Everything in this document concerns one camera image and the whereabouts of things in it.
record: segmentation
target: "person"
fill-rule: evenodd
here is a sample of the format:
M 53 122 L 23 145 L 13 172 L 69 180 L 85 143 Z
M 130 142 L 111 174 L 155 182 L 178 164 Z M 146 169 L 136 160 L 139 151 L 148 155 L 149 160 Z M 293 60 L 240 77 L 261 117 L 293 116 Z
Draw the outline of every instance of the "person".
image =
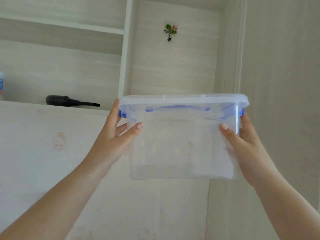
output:
M 127 125 L 117 127 L 118 103 L 117 99 L 85 159 L 7 227 L 0 240 L 66 238 L 100 181 L 143 127 L 139 122 L 122 134 Z M 243 176 L 257 192 L 279 238 L 320 239 L 320 215 L 279 173 L 248 116 L 241 116 L 241 122 L 240 136 L 226 124 L 220 131 L 234 148 Z

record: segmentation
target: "black object with nozzle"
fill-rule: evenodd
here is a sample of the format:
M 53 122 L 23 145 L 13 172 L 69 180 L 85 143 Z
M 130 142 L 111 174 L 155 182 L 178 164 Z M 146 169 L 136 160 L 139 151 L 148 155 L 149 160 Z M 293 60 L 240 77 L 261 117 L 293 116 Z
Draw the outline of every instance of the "black object with nozzle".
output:
M 100 104 L 80 102 L 79 100 L 71 99 L 68 96 L 59 96 L 59 95 L 49 95 L 48 97 L 46 97 L 45 101 L 47 105 L 63 106 L 63 107 L 72 107 L 72 106 L 80 106 L 80 105 L 100 107 Z

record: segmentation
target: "person's left hand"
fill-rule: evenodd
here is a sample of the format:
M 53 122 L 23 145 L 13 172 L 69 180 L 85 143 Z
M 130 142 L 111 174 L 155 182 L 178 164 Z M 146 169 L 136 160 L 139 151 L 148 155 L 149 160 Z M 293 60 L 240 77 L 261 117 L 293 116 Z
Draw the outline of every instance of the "person's left hand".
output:
M 139 122 L 121 135 L 127 129 L 127 124 L 117 127 L 121 120 L 118 104 L 119 99 L 116 99 L 91 150 L 79 165 L 87 170 L 98 172 L 102 178 L 106 176 L 111 166 L 125 153 L 126 148 L 137 137 L 143 127 L 143 122 Z

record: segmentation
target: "fingernail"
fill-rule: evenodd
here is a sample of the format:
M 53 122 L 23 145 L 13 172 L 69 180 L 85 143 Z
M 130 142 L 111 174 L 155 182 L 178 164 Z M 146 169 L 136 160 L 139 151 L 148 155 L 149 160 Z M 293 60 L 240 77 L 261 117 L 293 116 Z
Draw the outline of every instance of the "fingernail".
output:
M 221 128 L 225 131 L 226 129 L 228 129 L 228 126 L 225 123 L 223 123 L 221 124 Z
M 137 128 L 138 128 L 139 130 L 142 129 L 142 128 L 143 128 L 143 122 L 138 123 L 138 124 L 137 124 Z

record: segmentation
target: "transparent bin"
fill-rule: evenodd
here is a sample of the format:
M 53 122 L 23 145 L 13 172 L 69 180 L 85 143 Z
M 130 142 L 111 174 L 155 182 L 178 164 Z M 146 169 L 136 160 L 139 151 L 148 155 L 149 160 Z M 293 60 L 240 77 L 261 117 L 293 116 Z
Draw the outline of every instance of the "transparent bin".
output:
M 129 149 L 130 177 L 237 178 L 239 166 L 219 124 L 239 133 L 248 105 L 243 94 L 123 97 L 119 114 L 128 128 L 144 123 Z

